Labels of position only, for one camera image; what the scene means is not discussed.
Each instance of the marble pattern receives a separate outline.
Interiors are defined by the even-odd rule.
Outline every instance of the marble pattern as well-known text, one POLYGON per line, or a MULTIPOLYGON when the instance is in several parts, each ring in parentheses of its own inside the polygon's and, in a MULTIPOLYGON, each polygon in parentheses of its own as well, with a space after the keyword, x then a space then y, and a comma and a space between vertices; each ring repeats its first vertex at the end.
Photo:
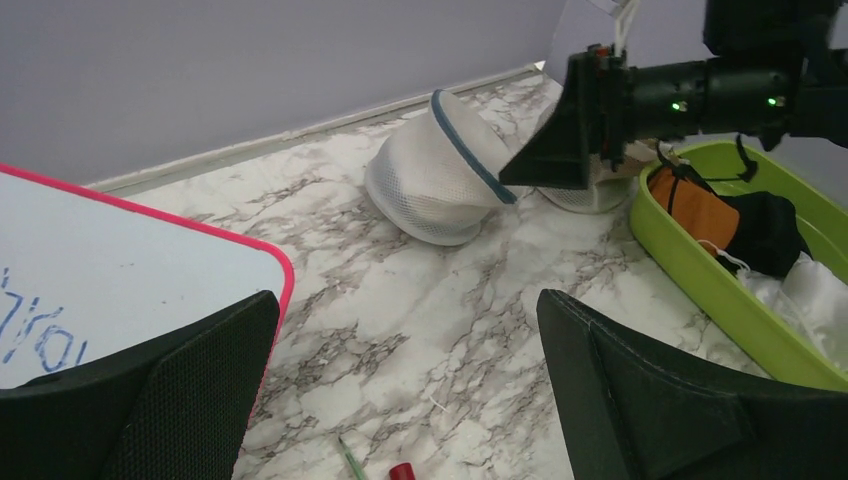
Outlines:
MULTIPOLYGON (((514 148, 559 86, 536 76, 464 97, 514 148)), ((413 112, 318 135, 132 200, 278 245, 297 274, 235 479, 570 477, 535 304, 564 290, 697 356, 759 368, 633 239, 626 206, 564 212, 538 193, 471 243, 423 244, 365 195, 363 172, 413 112)))

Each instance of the green plastic tub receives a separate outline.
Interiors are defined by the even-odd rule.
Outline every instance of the green plastic tub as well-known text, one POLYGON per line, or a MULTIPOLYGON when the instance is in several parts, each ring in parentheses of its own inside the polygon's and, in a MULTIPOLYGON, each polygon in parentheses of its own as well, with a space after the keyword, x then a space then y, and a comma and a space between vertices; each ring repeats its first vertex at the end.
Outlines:
MULTIPOLYGON (((798 212, 798 229, 813 257, 848 283, 848 212, 761 152, 747 151, 759 163, 754 180, 716 182, 712 187, 722 195, 766 190, 791 200, 798 212)), ((733 142, 698 145, 679 155, 688 159, 704 178, 734 177, 744 170, 733 142)), ((659 164, 642 172, 639 193, 630 212, 630 226, 639 243, 772 377, 796 385, 848 391, 848 374, 757 300, 654 200, 647 180, 658 167, 659 164)))

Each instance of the red marker cap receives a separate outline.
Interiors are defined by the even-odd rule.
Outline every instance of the red marker cap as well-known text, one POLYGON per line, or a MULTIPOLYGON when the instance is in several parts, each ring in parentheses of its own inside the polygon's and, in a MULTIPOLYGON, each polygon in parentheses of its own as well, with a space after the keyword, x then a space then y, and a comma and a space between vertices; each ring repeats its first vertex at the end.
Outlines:
POLYGON ((391 480, 415 480, 415 472, 412 471, 412 464, 401 463, 395 465, 389 470, 389 478, 391 480))

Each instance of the mesh laundry bag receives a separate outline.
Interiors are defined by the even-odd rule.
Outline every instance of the mesh laundry bag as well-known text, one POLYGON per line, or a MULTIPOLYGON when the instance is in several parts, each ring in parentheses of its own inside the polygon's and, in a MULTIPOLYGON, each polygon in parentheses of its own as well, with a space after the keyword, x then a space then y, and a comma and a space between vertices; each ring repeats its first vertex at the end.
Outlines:
POLYGON ((483 118, 438 90, 429 111, 399 127, 368 163, 365 188, 377 208, 409 235, 460 245, 480 232, 486 215, 523 193, 497 179, 511 158, 483 118))
MULTIPOLYGON (((542 112, 536 130, 553 114, 556 104, 542 112)), ((635 142, 625 147, 624 163, 613 172, 598 155, 592 155, 589 165, 589 188, 568 190, 564 188, 539 188, 548 199, 564 210, 577 213, 603 213, 617 207, 627 199, 636 176, 647 163, 657 159, 653 148, 635 142)))

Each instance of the red border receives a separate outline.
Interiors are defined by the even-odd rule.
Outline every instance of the red border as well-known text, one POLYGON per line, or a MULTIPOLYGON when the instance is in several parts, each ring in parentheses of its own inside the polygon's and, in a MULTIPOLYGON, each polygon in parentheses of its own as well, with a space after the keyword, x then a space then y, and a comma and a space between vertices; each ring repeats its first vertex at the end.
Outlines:
POLYGON ((277 337, 280 335, 280 329, 283 326, 283 320, 286 316, 286 310, 289 306, 289 300, 291 300, 292 291, 294 290, 294 268, 292 267, 289 258, 282 251, 280 251, 279 248, 271 245, 270 243, 263 242, 262 240, 257 240, 252 237, 239 235, 237 233, 230 232, 229 230, 213 227, 211 225, 196 222, 194 220, 189 220, 187 218, 172 215, 170 213, 163 212, 161 210, 156 210, 154 208, 145 207, 144 205, 139 205, 137 203, 124 200, 122 198, 113 197, 105 193, 95 192, 94 190, 89 190, 85 187, 80 187, 78 185, 66 183, 61 180, 45 177, 44 175, 29 172, 27 170, 22 170, 20 168, 13 167, 10 165, 4 165, 0 163, 0 173, 6 173, 8 175, 23 178, 24 180, 39 183, 46 187, 55 188, 57 190, 62 190, 68 193, 72 193, 74 195, 79 195, 80 197, 85 197, 89 200, 106 203, 108 205, 112 205, 114 207, 118 207, 120 209, 127 210, 133 213, 147 215, 148 217, 152 217, 157 220, 162 220, 163 222, 173 223, 175 225, 190 228, 201 233, 214 235, 216 237, 223 238, 224 240, 229 240, 231 242, 239 243, 241 245, 254 248, 256 250, 262 250, 266 253, 271 254, 275 259, 277 259, 277 261, 280 263, 280 266, 283 267, 284 275, 283 291, 280 293, 280 319, 277 321, 277 331, 274 333, 274 345, 277 344, 277 337))

